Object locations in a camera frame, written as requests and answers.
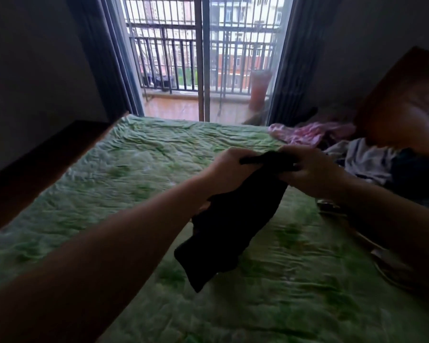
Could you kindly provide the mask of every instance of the white wall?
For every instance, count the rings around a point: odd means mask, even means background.
[[[343,0],[301,112],[355,106],[414,45],[429,49],[429,0]]]
[[[0,0],[0,169],[77,119],[107,116],[64,0]]]

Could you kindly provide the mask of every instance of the hand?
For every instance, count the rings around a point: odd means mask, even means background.
[[[255,151],[244,148],[230,148],[220,153],[200,174],[205,179],[211,195],[234,191],[258,170],[261,165],[240,164],[241,158],[255,155]]]
[[[359,180],[333,163],[319,149],[305,145],[285,145],[280,148],[280,152],[296,156],[300,170],[283,172],[279,178],[309,196],[336,200],[348,183]]]

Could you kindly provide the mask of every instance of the green bedspread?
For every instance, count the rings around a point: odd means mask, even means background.
[[[265,151],[278,144],[255,126],[121,120],[0,232],[0,285],[100,219],[199,172],[230,146]],[[191,232],[188,224],[101,342],[429,342],[429,303],[386,283],[367,253],[295,189],[239,267],[199,294],[173,257]]]

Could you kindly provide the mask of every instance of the balcony railing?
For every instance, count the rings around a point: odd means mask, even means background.
[[[198,91],[194,0],[122,0],[140,86]],[[248,95],[275,59],[284,0],[210,0],[210,90]]]

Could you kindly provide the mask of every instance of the dark curtain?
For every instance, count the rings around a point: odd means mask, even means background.
[[[143,116],[139,89],[114,0],[67,0],[110,121],[127,111]]]
[[[268,125],[294,126],[315,66],[324,35],[341,0],[294,0],[291,9]]]

